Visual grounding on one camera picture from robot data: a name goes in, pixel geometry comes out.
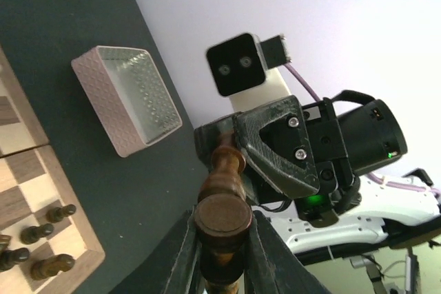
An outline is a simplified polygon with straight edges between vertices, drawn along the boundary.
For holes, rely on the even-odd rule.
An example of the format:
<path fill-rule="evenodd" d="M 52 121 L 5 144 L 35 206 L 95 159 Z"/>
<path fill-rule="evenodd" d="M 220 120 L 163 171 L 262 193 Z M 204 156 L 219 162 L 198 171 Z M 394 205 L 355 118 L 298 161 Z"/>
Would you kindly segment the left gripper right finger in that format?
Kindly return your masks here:
<path fill-rule="evenodd" d="M 253 212 L 244 248 L 246 293 L 330 294 L 290 251 L 271 222 Z"/>

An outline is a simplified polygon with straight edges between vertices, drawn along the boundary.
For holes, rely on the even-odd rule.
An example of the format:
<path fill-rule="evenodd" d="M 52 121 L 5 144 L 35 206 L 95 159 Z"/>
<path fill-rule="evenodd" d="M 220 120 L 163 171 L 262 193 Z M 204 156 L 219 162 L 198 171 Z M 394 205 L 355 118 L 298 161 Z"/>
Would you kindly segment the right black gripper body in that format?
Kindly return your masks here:
<path fill-rule="evenodd" d="M 309 146 L 302 145 L 306 159 L 299 165 L 304 169 L 312 164 L 320 187 L 319 199 L 335 196 L 341 199 L 350 190 L 354 174 L 332 101 L 325 98 L 302 106 Z"/>

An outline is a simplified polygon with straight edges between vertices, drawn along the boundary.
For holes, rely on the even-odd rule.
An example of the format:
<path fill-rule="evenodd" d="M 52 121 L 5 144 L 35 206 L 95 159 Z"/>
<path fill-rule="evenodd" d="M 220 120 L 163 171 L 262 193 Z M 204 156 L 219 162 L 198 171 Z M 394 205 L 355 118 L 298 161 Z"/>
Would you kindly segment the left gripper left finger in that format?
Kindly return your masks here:
<path fill-rule="evenodd" d="M 116 285 L 112 293 L 202 293 L 200 247 L 193 211 L 178 219 L 150 256 Z"/>

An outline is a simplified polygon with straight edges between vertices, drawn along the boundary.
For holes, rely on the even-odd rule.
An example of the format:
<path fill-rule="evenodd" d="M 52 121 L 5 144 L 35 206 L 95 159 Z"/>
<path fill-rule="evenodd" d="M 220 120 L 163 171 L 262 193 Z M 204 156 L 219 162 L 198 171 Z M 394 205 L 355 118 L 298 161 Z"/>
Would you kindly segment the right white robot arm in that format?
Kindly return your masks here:
<path fill-rule="evenodd" d="M 403 249 L 440 234 L 440 192 L 425 172 L 402 178 L 373 169 L 404 151 L 389 108 L 353 91 L 361 106 L 336 116 L 331 99 L 302 106 L 286 96 L 198 127 L 194 142 L 209 175 L 198 194 L 201 243 L 221 264 L 242 247 L 252 207 L 294 204 L 298 217 L 272 227 L 303 262 Z"/>

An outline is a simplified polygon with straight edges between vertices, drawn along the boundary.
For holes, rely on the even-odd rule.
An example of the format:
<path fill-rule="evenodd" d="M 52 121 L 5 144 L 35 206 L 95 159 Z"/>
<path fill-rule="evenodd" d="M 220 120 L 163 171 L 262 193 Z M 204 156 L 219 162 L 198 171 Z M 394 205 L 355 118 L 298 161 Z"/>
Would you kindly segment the pile of dark chess pieces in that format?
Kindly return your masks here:
<path fill-rule="evenodd" d="M 45 214 L 47 222 L 39 226 L 30 226 L 20 232 L 19 239 L 23 244 L 34 244 L 41 238 L 46 238 L 54 231 L 54 223 L 76 213 L 76 206 L 68 204 L 64 207 L 54 207 Z M 1 272 L 6 272 L 14 266 L 26 262 L 30 258 L 30 251 L 27 248 L 11 250 L 8 249 L 10 236 L 5 236 L 4 243 L 1 243 Z M 60 272 L 68 272 L 75 265 L 75 259 L 68 254 L 58 254 L 51 258 L 35 262 L 30 269 L 30 277 L 33 280 L 45 280 L 58 275 Z"/>

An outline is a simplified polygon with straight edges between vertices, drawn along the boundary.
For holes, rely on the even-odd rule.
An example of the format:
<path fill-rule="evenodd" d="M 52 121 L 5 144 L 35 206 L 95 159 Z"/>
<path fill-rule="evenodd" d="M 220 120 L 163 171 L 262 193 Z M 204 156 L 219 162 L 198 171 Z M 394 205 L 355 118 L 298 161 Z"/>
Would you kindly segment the wooden chess board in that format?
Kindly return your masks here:
<path fill-rule="evenodd" d="M 30 245 L 21 242 L 24 228 L 46 223 L 48 210 L 68 204 L 76 206 L 76 213 L 54 223 L 51 235 Z M 27 248 L 30 258 L 1 272 L 2 293 L 73 293 L 105 258 L 48 137 L 2 54 L 1 239 L 5 236 L 10 236 L 8 249 Z M 39 281 L 30 277 L 35 262 L 58 254 L 75 259 L 70 271 Z"/>

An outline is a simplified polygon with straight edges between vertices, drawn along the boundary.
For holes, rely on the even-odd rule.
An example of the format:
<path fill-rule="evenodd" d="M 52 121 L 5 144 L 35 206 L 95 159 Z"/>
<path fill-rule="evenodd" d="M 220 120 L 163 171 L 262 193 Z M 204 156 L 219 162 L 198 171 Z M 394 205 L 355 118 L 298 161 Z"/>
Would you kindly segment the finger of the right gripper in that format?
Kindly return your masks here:
<path fill-rule="evenodd" d="M 248 204 L 262 203 L 262 177 L 240 146 L 237 114 L 230 114 L 194 130 L 198 159 L 209 175 L 198 193 L 198 201 L 216 194 L 231 194 Z"/>
<path fill-rule="evenodd" d="M 235 115 L 234 130 L 248 165 L 274 190 L 288 198 L 318 193 L 318 172 L 295 96 Z"/>

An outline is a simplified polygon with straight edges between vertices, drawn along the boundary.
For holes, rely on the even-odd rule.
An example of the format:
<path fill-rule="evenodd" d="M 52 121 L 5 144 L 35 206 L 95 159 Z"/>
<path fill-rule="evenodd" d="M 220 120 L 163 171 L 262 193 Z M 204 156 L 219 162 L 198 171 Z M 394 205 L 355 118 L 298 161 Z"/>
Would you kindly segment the pink rimmed metal tray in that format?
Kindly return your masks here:
<path fill-rule="evenodd" d="M 163 140 L 183 121 L 146 50 L 98 45 L 72 69 L 116 153 L 126 158 Z"/>

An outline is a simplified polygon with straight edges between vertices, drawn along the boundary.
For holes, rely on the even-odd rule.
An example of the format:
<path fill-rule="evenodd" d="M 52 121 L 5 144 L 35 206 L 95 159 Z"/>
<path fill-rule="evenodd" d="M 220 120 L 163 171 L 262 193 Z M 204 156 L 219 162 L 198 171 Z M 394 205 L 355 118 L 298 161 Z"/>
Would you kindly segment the dark chess king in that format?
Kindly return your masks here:
<path fill-rule="evenodd" d="M 207 292 L 237 293 L 244 269 L 240 248 L 252 223 L 250 206 L 231 194 L 212 195 L 198 201 L 194 223 Z"/>

